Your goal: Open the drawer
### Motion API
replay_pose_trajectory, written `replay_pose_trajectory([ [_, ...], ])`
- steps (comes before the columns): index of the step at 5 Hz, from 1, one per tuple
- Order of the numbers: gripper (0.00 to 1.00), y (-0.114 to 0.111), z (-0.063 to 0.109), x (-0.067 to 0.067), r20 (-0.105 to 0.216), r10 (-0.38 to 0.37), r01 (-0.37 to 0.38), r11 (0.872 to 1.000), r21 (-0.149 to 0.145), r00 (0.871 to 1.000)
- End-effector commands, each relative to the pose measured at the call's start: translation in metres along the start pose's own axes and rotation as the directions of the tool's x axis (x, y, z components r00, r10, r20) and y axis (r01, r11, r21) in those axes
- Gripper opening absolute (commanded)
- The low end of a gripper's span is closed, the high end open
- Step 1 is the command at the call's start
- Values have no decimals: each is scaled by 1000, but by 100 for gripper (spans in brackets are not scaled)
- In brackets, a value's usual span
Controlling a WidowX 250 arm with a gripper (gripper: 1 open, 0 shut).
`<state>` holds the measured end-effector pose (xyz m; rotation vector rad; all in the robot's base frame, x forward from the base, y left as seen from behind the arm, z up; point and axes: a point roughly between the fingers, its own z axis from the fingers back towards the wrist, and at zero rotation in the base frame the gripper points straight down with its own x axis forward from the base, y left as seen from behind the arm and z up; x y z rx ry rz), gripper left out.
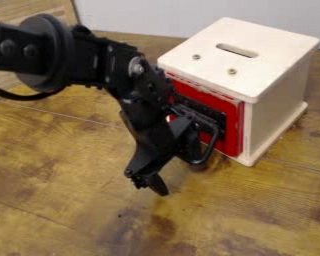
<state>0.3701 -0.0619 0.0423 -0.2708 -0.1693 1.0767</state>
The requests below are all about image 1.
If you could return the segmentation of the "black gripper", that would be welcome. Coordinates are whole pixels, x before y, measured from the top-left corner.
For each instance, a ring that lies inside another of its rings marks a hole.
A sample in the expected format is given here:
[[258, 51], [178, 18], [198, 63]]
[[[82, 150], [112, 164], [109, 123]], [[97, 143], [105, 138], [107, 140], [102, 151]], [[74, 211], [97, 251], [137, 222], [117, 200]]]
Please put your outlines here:
[[136, 142], [125, 176], [137, 189], [149, 188], [157, 195], [166, 196], [169, 190], [158, 174], [164, 165], [177, 155], [189, 164], [201, 163], [193, 118], [170, 102], [122, 99], [120, 106], [120, 116]]

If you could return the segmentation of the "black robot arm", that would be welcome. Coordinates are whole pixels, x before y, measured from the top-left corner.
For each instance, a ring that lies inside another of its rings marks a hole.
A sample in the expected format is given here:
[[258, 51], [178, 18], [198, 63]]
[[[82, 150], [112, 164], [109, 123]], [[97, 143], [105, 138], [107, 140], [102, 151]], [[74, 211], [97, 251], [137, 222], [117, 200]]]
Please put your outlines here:
[[41, 100], [70, 85], [105, 90], [136, 141], [125, 176], [137, 188], [169, 194], [160, 177], [165, 164], [173, 157], [200, 161], [196, 114], [176, 102], [173, 82], [136, 47], [38, 14], [17, 26], [0, 22], [0, 71], [14, 73], [35, 91], [26, 96], [0, 88], [0, 97], [10, 100]]

